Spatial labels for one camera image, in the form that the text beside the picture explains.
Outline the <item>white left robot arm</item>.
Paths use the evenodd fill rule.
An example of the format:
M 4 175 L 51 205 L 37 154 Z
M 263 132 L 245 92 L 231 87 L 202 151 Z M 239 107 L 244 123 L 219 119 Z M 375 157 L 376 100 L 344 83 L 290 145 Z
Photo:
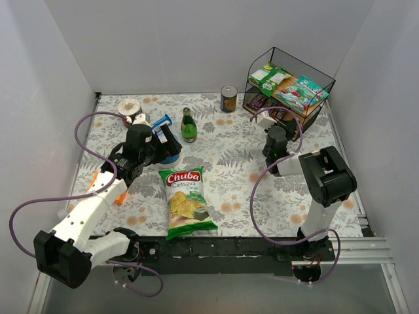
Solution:
M 136 260 L 139 236 L 132 230 L 118 227 L 105 236 L 93 239 L 92 232 L 115 200 L 142 174 L 143 168 L 159 164 L 181 152 L 181 144 L 168 125 L 160 127 L 161 140 L 145 124 L 128 129 L 126 140 L 116 145 L 102 165 L 93 185 L 92 196 L 80 201 L 50 232 L 40 231 L 33 241 L 39 271 L 77 288 L 90 270 L 116 258 Z

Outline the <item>green candy bag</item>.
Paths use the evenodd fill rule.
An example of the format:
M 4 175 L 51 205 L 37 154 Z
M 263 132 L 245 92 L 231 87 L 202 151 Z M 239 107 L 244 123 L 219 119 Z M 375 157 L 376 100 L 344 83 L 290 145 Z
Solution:
M 291 73 L 268 62 L 265 66 L 248 76 L 247 81 L 257 85 L 263 95 L 271 97 L 280 83 L 291 76 Z

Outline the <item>purple M&M bag front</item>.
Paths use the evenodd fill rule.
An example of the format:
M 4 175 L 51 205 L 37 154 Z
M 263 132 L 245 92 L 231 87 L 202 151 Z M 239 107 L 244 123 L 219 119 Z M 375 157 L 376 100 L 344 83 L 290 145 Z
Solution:
M 267 100 L 268 98 L 264 94 L 258 93 L 254 98 L 246 103 L 246 107 L 251 111 L 258 111 Z

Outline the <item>orange smiley snack box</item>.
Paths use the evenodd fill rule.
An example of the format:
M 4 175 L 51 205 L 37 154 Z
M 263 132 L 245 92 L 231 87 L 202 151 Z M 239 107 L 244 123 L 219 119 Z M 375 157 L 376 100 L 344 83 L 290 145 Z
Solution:
M 94 185 L 94 183 L 96 182 L 96 179 L 97 179 L 97 176 L 98 176 L 98 174 L 99 174 L 99 171 L 97 171 L 97 172 L 95 172 L 95 174 L 94 174 L 94 176 L 93 176 L 93 178 L 92 178 L 92 180 L 91 180 L 91 183 L 90 183 L 90 186 L 89 186 L 89 188 L 92 188 L 93 187 L 93 185 Z M 125 198 L 126 198 L 126 195 L 127 195 L 127 191 L 125 191 L 123 194 L 121 194 L 115 201 L 114 201 L 114 203 L 115 204 L 117 204 L 117 205 L 122 205 L 123 203 L 124 203 L 124 200 L 125 200 Z

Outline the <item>purple m&m bag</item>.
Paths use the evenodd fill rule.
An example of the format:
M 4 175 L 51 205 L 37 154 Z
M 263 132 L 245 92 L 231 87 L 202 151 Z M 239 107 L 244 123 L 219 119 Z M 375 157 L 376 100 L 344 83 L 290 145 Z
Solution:
M 278 106 L 278 101 L 275 98 L 269 98 L 264 102 L 262 109 L 268 109 L 275 106 Z
M 258 93 L 254 98 L 246 103 L 246 107 L 251 111 L 258 111 L 267 100 L 268 98 L 264 94 Z
M 281 121 L 284 119 L 284 116 L 287 114 L 287 111 L 283 109 L 275 109 L 270 112 L 270 117 L 273 118 L 275 121 Z

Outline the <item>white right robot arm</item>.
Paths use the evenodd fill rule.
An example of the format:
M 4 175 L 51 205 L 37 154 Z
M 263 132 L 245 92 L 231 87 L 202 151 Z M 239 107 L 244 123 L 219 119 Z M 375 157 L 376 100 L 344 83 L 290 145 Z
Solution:
M 298 244 L 291 252 L 300 258 L 311 258 L 326 248 L 328 231 L 337 209 L 357 189 L 354 174 L 334 146 L 290 155 L 287 133 L 279 123 L 267 130 L 263 156 L 269 173 L 276 177 L 303 175 L 312 197 L 307 218 L 298 229 Z

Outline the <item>green glass bottle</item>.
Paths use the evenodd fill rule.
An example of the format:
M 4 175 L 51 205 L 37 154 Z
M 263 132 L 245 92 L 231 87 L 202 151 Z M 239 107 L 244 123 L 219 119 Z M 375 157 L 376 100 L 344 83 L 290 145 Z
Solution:
M 191 110 L 188 107 L 183 109 L 183 117 L 181 121 L 181 134 L 184 141 L 193 143 L 197 138 L 196 123 L 191 116 Z

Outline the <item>teal Fox's candy bag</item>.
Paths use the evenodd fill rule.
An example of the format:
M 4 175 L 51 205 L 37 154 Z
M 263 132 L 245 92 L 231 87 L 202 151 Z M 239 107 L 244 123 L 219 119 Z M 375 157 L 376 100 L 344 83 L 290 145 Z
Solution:
M 306 76 L 301 76 L 298 81 L 280 90 L 276 95 L 289 107 L 303 113 L 327 98 L 329 93 Z

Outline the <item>green Chuba chips bag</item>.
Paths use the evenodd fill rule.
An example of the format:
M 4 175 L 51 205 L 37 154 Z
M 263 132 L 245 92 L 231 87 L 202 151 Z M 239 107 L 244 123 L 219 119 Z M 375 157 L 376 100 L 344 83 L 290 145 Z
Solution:
M 217 229 L 204 196 L 203 173 L 203 167 L 159 171 L 168 208 L 166 240 L 188 236 L 195 231 Z

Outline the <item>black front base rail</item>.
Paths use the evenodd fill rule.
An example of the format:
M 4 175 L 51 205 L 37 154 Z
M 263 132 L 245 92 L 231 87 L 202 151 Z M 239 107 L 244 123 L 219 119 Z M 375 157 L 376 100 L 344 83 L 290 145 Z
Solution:
M 326 240 L 315 253 L 302 245 L 279 246 L 261 237 L 137 237 L 128 252 L 115 258 L 151 268 L 162 275 L 263 274 L 292 276 L 292 263 L 317 267 L 334 262 L 335 253 Z

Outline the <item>dark tin can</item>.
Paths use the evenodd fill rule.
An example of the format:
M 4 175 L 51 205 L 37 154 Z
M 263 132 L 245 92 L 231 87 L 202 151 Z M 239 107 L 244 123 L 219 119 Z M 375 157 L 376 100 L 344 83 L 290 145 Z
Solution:
M 221 110 L 223 112 L 232 113 L 236 110 L 237 93 L 237 89 L 231 85 L 221 88 Z

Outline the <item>blue cookie packet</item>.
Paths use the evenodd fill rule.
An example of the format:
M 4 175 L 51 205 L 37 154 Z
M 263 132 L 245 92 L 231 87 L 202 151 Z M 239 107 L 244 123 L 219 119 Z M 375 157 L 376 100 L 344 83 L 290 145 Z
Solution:
M 166 136 L 162 131 L 162 126 L 171 126 L 172 124 L 173 122 L 167 114 L 153 124 L 153 133 L 156 134 L 161 143 L 165 143 L 167 141 Z

